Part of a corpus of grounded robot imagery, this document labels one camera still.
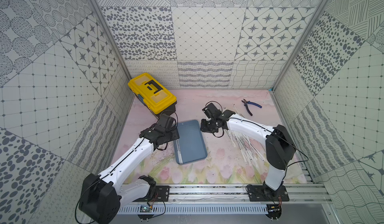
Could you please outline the blue grey storage tray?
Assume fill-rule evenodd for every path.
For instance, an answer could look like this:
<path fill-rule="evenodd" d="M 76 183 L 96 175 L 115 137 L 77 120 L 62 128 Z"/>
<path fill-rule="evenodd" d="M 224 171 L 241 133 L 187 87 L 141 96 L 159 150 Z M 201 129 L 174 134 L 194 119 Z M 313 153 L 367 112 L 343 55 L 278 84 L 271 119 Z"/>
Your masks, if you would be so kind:
<path fill-rule="evenodd" d="M 197 120 L 180 122 L 177 129 L 180 136 L 178 140 L 182 152 L 182 165 L 203 160 L 208 156 L 200 124 Z"/>

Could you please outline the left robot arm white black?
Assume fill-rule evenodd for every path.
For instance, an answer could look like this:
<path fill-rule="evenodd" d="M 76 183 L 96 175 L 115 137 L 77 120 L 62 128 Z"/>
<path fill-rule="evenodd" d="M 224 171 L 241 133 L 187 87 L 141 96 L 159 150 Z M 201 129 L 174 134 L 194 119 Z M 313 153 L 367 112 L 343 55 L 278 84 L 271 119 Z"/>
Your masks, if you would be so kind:
<path fill-rule="evenodd" d="M 83 181 L 74 215 L 83 212 L 94 223 L 109 224 L 122 206 L 136 200 L 151 202 L 158 197 L 156 181 L 140 176 L 125 186 L 124 182 L 136 167 L 161 145 L 179 139 L 178 119 L 162 113 L 156 123 L 141 131 L 126 153 L 98 175 L 89 174 Z"/>

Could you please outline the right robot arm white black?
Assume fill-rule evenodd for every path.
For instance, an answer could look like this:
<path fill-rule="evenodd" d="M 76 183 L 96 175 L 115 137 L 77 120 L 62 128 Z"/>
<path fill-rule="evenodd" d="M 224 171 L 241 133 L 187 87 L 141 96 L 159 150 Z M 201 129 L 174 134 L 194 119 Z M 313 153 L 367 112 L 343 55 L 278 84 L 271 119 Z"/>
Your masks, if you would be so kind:
<path fill-rule="evenodd" d="M 265 145 L 270 167 L 263 185 L 272 192 L 279 190 L 296 152 L 287 129 L 282 125 L 272 127 L 253 122 L 231 110 L 221 111 L 213 103 L 206 105 L 202 111 L 207 117 L 201 121 L 202 132 L 214 134 L 221 128 L 238 132 Z"/>

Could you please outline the pile of wrapped straws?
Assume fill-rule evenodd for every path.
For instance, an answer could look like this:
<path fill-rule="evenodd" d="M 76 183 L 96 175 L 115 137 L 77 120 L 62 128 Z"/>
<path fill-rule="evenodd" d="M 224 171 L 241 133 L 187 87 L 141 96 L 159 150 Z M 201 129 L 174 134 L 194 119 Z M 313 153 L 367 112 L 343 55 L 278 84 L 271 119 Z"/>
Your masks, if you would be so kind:
<path fill-rule="evenodd" d="M 224 130 L 224 132 L 230 138 L 233 147 L 240 150 L 246 165 L 259 167 L 259 160 L 266 161 L 266 158 L 256 149 L 247 135 L 232 130 Z"/>

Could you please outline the yellow black toolbox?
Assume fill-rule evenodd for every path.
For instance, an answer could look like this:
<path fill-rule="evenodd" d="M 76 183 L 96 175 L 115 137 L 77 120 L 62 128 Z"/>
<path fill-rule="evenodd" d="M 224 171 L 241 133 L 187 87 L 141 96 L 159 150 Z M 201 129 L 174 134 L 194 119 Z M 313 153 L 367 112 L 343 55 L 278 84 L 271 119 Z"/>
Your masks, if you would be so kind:
<path fill-rule="evenodd" d="M 176 112 L 177 98 L 149 73 L 143 73 L 128 83 L 137 99 L 156 117 Z"/>

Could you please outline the pink floral table mat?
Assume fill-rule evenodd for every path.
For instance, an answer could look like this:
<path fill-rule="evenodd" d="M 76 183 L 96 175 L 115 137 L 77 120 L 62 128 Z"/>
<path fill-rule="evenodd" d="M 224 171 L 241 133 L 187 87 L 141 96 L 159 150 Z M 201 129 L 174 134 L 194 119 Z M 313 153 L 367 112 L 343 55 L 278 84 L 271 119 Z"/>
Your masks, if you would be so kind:
<path fill-rule="evenodd" d="M 235 111 L 245 118 L 269 126 L 281 124 L 274 102 L 266 90 L 173 90 L 177 97 L 176 117 L 179 122 L 201 120 L 205 117 L 202 109 L 212 101 L 217 108 Z M 258 108 L 249 105 L 250 116 L 242 100 L 255 102 Z M 172 143 L 163 145 L 144 159 L 126 179 L 126 184 L 146 175 L 158 184 L 260 184 L 268 172 L 267 161 L 259 160 L 259 167 L 246 165 L 238 148 L 233 147 L 230 138 L 219 132 L 215 135 L 204 133 L 208 156 L 200 161 L 179 165 L 176 163 Z M 266 157 L 265 146 L 251 141 Z"/>

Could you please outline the blue handled pliers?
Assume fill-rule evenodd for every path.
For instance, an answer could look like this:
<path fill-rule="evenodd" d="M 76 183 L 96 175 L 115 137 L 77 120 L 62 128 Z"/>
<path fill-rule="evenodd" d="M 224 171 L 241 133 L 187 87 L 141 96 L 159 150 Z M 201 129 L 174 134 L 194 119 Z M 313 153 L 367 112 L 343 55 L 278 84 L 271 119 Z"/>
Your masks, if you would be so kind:
<path fill-rule="evenodd" d="M 253 116 L 252 112 L 250 111 L 249 109 L 249 105 L 253 105 L 253 106 L 256 106 L 258 108 L 262 108 L 261 105 L 255 103 L 255 102 L 251 102 L 251 101 L 247 101 L 245 99 L 242 100 L 242 103 L 244 104 L 244 107 L 246 108 L 246 111 L 247 113 L 250 115 L 250 116 Z"/>

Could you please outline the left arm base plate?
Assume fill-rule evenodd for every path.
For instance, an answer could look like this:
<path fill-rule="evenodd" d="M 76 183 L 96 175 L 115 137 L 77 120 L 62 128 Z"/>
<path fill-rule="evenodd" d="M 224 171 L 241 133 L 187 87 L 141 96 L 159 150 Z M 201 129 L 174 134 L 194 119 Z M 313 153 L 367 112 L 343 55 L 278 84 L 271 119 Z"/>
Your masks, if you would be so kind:
<path fill-rule="evenodd" d="M 170 195 L 170 186 L 156 186 L 150 188 L 150 193 L 147 197 L 141 199 L 141 202 L 168 202 Z"/>

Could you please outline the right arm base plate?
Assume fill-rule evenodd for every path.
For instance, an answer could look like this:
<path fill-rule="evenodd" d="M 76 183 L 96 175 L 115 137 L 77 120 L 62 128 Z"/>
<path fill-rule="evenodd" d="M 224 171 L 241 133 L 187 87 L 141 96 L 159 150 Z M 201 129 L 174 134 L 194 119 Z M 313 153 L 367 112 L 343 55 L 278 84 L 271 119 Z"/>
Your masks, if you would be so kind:
<path fill-rule="evenodd" d="M 285 186 L 280 186 L 276 191 L 267 186 L 247 185 L 246 192 L 250 202 L 289 202 L 290 198 Z"/>

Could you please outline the aluminium rail frame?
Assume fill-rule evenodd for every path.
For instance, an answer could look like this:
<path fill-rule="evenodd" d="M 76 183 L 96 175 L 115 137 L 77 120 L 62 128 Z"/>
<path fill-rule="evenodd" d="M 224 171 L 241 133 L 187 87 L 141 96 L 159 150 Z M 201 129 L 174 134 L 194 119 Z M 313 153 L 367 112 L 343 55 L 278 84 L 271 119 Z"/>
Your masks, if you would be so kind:
<path fill-rule="evenodd" d="M 184 184 L 170 186 L 166 204 L 240 204 L 249 203 L 246 186 L 251 184 Z M 289 202 L 255 202 L 256 204 L 330 204 L 330 195 L 321 184 L 284 184 Z"/>

